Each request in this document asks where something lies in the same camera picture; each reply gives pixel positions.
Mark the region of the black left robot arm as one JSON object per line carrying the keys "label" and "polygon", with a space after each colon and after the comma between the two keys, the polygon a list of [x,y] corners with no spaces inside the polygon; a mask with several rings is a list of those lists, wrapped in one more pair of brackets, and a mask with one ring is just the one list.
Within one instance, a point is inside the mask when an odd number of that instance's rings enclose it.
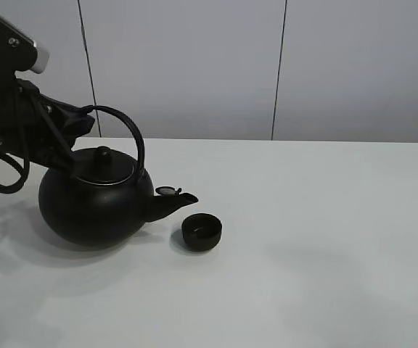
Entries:
{"label": "black left robot arm", "polygon": [[42,73],[48,60],[47,50],[0,15],[0,152],[78,176],[88,156],[72,148],[95,119],[16,76]]}

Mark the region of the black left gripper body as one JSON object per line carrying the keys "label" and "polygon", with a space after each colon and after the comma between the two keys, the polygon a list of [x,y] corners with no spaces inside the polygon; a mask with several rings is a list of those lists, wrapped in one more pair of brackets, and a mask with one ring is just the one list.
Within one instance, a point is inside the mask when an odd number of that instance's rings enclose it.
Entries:
{"label": "black left gripper body", "polygon": [[[18,101],[17,112],[21,116],[22,126],[25,131],[24,139],[26,137],[64,139],[49,118],[47,111],[38,101],[39,94],[41,94],[38,87],[28,80],[19,78],[15,78],[13,83],[16,88]],[[73,174],[75,172],[74,154],[73,169],[58,171],[64,174]]]}

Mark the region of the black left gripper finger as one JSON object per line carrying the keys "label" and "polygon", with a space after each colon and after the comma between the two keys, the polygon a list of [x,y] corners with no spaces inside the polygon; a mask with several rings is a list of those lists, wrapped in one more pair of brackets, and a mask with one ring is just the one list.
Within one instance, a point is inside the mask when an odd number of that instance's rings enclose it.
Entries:
{"label": "black left gripper finger", "polygon": [[84,114],[80,107],[39,94],[38,101],[65,140],[76,140],[91,132],[94,117]]}
{"label": "black left gripper finger", "polygon": [[55,170],[73,169],[73,140],[26,137],[28,152],[23,158]]}

